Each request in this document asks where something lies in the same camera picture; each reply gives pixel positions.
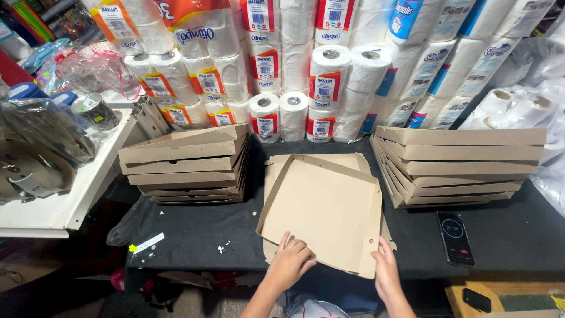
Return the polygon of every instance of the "human hand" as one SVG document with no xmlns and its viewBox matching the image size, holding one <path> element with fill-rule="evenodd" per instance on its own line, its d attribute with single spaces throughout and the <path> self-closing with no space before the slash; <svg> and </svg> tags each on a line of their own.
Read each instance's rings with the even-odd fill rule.
<svg viewBox="0 0 565 318">
<path fill-rule="evenodd" d="M 262 282 L 279 295 L 291 288 L 304 273 L 316 265 L 314 254 L 306 247 L 304 241 L 293 239 L 286 245 L 289 235 L 290 231 L 286 231 L 282 237 L 277 255 Z"/>
<path fill-rule="evenodd" d="M 400 279 L 398 278 L 396 259 L 392 249 L 383 237 L 379 237 L 379 250 L 371 252 L 371 255 L 377 260 L 375 287 L 379 297 L 385 303 L 388 303 L 398 293 L 403 295 Z"/>
</svg>

